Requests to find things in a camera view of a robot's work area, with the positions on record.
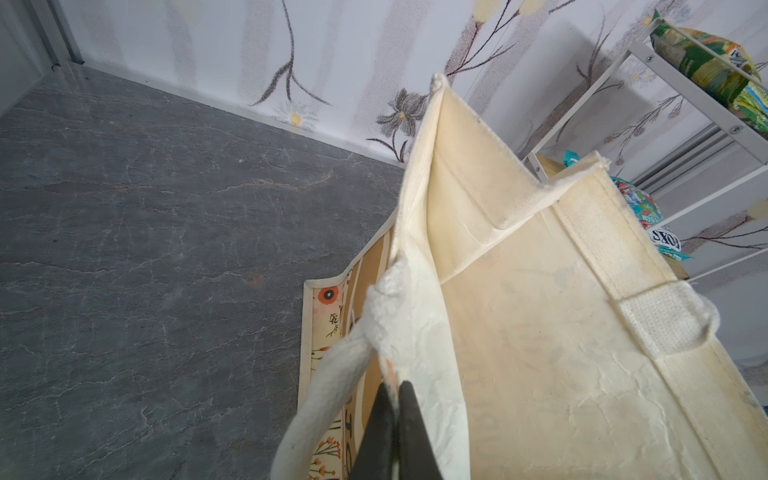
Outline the cream floral tote bag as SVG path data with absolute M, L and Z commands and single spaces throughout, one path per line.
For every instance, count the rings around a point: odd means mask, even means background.
M 305 283 L 274 479 L 349 479 L 410 381 L 443 479 L 763 479 L 767 417 L 591 153 L 537 179 L 441 74 L 387 222 Z

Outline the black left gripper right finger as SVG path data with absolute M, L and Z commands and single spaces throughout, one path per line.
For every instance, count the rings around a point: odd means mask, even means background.
M 410 381 L 400 385 L 398 400 L 399 479 L 442 480 L 415 389 Z

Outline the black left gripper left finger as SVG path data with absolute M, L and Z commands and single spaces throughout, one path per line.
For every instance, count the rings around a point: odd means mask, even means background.
M 389 393 L 381 383 L 349 474 L 350 480 L 390 480 L 393 477 L 396 425 Z

